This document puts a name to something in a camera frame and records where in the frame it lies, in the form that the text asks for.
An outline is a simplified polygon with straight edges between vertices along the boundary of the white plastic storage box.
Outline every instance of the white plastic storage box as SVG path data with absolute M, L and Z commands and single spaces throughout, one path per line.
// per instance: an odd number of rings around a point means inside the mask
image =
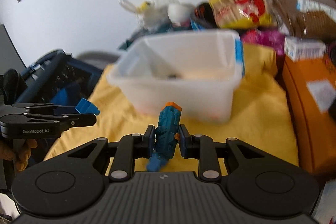
M 243 73 L 237 32 L 186 31 L 140 38 L 107 80 L 119 86 L 140 113 L 158 116 L 173 101 L 185 117 L 226 122 Z

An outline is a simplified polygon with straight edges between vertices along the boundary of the brown bag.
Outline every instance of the brown bag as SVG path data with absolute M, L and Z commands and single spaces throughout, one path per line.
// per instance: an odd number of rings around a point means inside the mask
M 273 8 L 289 29 L 290 35 L 299 38 L 321 39 L 325 42 L 336 39 L 336 22 L 324 11 L 301 12 L 298 0 L 273 0 Z M 336 9 L 334 0 L 313 0 Z

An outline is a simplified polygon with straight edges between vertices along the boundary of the rabbit ear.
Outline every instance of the rabbit ear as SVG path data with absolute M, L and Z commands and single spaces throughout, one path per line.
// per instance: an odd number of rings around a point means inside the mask
M 126 11 L 129 11 L 131 13 L 138 13 L 138 9 L 137 7 L 130 3 L 128 0 L 119 0 L 119 4 L 122 6 L 122 8 L 124 8 Z

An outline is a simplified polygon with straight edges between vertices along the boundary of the finger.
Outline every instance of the finger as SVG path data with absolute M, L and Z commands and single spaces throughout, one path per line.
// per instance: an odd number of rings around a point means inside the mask
M 24 169 L 26 169 L 28 165 L 28 162 L 22 162 L 20 159 L 17 159 L 15 162 L 15 167 L 18 171 L 23 171 Z
M 28 161 L 28 159 L 30 158 L 31 156 L 31 151 L 30 151 L 30 147 L 25 143 L 23 145 L 23 147 L 21 148 L 21 150 L 19 151 L 19 159 L 22 161 L 22 162 L 26 162 Z
M 26 140 L 26 143 L 30 148 L 36 148 L 37 147 L 37 141 L 35 139 L 28 139 L 28 140 Z
M 0 158 L 4 160 L 13 160 L 15 158 L 13 150 L 3 141 L 0 141 Z

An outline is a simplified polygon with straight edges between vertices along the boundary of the yellow bedsheet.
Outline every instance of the yellow bedsheet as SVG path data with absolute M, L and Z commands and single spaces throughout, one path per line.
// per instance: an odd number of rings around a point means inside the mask
M 274 156 L 298 165 L 298 151 L 286 94 L 274 80 L 277 72 L 276 56 L 272 49 L 244 45 L 246 76 L 234 92 L 231 119 L 226 124 L 196 121 L 182 116 L 189 133 L 210 136 L 216 142 L 236 137 Z M 107 137 L 110 142 L 119 141 L 124 135 L 144 133 L 149 124 L 157 125 L 158 116 L 137 113 L 131 103 L 116 86 L 108 84 L 105 75 L 108 66 L 90 97 L 100 115 L 93 127 L 72 128 L 62 134 L 46 155 L 46 159 L 84 144 L 98 137 Z M 146 159 L 135 161 L 135 170 L 145 170 Z M 222 173 L 226 170 L 220 160 Z M 198 161 L 184 160 L 179 146 L 175 156 L 162 171 L 197 172 Z

